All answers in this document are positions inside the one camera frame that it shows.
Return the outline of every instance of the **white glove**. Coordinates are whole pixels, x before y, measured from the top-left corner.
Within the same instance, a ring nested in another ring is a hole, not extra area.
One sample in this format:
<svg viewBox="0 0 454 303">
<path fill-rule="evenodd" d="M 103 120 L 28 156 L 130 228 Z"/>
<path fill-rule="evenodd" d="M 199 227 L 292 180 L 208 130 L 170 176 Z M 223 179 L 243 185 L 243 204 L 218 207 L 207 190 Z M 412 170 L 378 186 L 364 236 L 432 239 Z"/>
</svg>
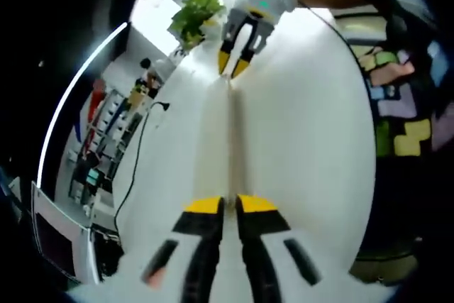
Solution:
<svg viewBox="0 0 454 303">
<path fill-rule="evenodd" d="M 297 6 L 298 0 L 236 0 L 234 8 L 256 12 L 264 20 L 276 25 L 285 11 L 292 12 Z"/>
</svg>

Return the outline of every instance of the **green plant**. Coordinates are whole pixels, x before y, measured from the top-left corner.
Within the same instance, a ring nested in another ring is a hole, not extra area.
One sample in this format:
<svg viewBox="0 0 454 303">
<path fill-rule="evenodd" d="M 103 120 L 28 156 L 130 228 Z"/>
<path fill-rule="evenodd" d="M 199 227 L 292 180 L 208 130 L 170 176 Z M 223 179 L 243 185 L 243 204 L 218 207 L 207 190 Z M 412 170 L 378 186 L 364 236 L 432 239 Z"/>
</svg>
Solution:
<svg viewBox="0 0 454 303">
<path fill-rule="evenodd" d="M 183 48 L 190 50 L 203 39 L 200 26 L 224 8 L 219 0 L 184 0 L 183 8 L 172 17 L 173 30 L 181 38 Z"/>
</svg>

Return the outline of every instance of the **desk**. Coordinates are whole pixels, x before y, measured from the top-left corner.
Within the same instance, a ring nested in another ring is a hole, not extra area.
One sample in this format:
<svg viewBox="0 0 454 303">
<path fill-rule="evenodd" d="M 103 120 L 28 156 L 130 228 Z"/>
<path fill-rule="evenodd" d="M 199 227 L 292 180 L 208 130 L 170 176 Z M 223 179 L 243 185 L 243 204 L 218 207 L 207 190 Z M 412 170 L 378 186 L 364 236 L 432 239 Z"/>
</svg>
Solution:
<svg viewBox="0 0 454 303">
<path fill-rule="evenodd" d="M 126 254 L 145 244 L 148 252 L 157 249 L 184 206 L 201 195 L 200 170 L 224 162 L 221 149 L 200 158 L 208 133 L 223 143 L 226 127 L 207 109 L 216 98 L 219 46 L 195 48 L 156 98 L 171 105 L 165 113 L 155 106 L 145 127 L 135 184 L 118 217 Z M 364 236 L 375 181 L 372 114 L 349 50 L 325 23 L 297 9 L 283 15 L 267 47 L 231 86 L 247 191 L 273 201 L 292 228 L 308 231 L 348 270 Z M 113 181 L 116 208 L 131 183 L 142 125 Z M 220 194 L 222 187 L 203 194 Z"/>
</svg>

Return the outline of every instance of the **white table surface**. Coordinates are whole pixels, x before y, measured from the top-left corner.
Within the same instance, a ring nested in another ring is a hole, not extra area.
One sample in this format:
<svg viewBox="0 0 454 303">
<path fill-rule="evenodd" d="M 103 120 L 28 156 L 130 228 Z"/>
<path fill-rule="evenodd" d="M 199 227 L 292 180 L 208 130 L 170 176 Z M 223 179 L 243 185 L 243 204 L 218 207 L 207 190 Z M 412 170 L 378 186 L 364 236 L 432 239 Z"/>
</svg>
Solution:
<svg viewBox="0 0 454 303">
<path fill-rule="evenodd" d="M 157 249 L 194 198 L 227 194 L 234 125 L 244 190 L 273 201 L 292 228 L 309 232 L 348 270 L 375 181 L 372 114 L 358 66 L 312 13 L 285 14 L 267 47 L 231 82 L 238 112 L 229 121 L 228 86 L 217 75 L 220 44 L 194 49 L 156 97 L 171 104 L 150 114 L 135 184 L 118 217 L 126 255 Z M 142 125 L 113 181 L 116 208 L 131 183 Z"/>
</svg>

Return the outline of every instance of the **led light strip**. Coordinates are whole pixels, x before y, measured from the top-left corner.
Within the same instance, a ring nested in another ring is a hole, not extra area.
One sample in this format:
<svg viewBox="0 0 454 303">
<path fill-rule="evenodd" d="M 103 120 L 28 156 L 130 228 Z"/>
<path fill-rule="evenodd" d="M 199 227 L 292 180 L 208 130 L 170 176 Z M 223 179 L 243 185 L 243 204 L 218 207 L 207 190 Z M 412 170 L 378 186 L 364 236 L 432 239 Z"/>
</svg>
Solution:
<svg viewBox="0 0 454 303">
<path fill-rule="evenodd" d="M 48 150 L 49 146 L 49 141 L 50 141 L 50 136 L 52 135 L 52 131 L 55 127 L 55 123 L 57 122 L 57 118 L 60 115 L 60 112 L 62 111 L 63 105 L 65 104 L 68 96 L 70 95 L 70 92 L 76 85 L 77 81 L 79 78 L 82 76 L 82 74 L 87 70 L 88 66 L 93 62 L 93 60 L 99 55 L 99 53 L 109 44 L 118 34 L 123 31 L 128 24 L 125 22 L 121 24 L 114 32 L 112 32 L 105 40 L 102 42 L 95 51 L 88 57 L 88 59 L 85 61 L 85 63 L 80 67 L 79 71 L 77 71 L 76 75 L 73 77 L 70 85 L 68 85 L 68 88 L 66 88 L 65 93 L 63 94 L 62 98 L 60 99 L 60 102 L 58 102 L 57 108 L 55 110 L 54 115 L 52 116 L 52 120 L 50 120 L 48 132 L 45 134 L 44 138 L 44 144 L 43 144 L 43 149 L 41 150 L 41 156 L 40 156 L 40 163 L 38 166 L 38 176 L 36 178 L 36 187 L 41 188 L 41 181 L 43 178 L 43 168 L 44 168 L 44 160 L 45 160 L 45 154 Z"/>
</svg>

